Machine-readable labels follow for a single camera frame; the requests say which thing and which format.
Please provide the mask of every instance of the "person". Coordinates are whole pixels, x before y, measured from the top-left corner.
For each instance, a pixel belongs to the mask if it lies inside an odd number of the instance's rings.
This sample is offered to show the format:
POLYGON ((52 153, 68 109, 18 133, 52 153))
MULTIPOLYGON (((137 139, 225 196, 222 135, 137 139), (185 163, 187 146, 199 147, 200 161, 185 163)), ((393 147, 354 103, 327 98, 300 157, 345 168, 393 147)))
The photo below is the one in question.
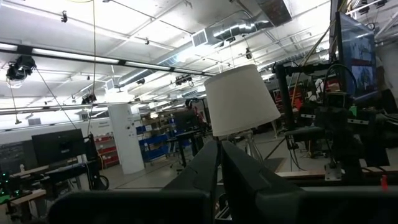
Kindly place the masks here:
POLYGON ((377 87, 379 88, 379 106, 378 109, 384 109, 387 114, 398 113, 396 99, 392 94, 390 88, 392 88, 391 83, 388 80, 386 71, 384 70, 381 59, 376 56, 376 77, 377 77, 377 87))

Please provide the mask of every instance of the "white column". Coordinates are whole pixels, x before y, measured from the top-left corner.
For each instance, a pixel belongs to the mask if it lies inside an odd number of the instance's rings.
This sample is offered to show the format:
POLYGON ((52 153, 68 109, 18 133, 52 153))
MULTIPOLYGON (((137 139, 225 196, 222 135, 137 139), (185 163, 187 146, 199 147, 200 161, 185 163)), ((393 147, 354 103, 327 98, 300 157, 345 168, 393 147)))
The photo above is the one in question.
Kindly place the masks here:
POLYGON ((137 111, 132 113, 129 105, 109 106, 108 109, 123 173, 132 174, 143 170, 144 161, 134 125, 134 122, 140 119, 139 114, 137 111))

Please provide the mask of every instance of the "white lampshade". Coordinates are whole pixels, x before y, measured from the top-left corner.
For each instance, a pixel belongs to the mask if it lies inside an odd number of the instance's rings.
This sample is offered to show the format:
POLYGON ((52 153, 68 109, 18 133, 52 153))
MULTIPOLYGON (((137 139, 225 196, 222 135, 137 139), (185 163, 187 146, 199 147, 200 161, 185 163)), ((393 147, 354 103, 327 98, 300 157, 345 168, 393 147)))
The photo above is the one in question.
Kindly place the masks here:
POLYGON ((245 131, 280 117, 255 65, 211 77, 205 87, 214 136, 245 131))

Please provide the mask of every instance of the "shelving unit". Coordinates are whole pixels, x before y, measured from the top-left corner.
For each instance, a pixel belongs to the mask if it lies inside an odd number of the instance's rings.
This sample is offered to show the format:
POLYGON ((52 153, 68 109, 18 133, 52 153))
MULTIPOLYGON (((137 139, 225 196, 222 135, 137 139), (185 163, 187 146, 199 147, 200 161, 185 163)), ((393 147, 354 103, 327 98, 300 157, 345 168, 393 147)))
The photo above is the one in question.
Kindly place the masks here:
POLYGON ((95 136, 94 140, 98 155, 101 157, 103 169, 119 164, 119 156, 116 150, 113 133, 95 136))
POLYGON ((152 162, 169 153, 166 143, 174 135, 175 125, 171 113, 160 114, 158 118, 151 119, 149 115, 143 116, 141 126, 137 127, 139 145, 144 162, 152 162))

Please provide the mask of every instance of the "monitor screen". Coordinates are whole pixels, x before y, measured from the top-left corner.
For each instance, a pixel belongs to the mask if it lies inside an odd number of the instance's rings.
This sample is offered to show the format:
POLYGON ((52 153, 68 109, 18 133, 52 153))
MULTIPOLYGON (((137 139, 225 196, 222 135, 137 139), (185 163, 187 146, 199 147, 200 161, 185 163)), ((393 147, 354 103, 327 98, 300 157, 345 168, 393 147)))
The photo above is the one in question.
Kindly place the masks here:
POLYGON ((355 91, 351 76, 343 73, 345 91, 355 98, 372 95, 377 91, 374 31, 342 13, 336 19, 341 31, 338 32, 340 63, 352 71, 358 86, 355 91))
POLYGON ((32 142, 39 166, 46 166, 86 153, 81 129, 32 136, 32 142))

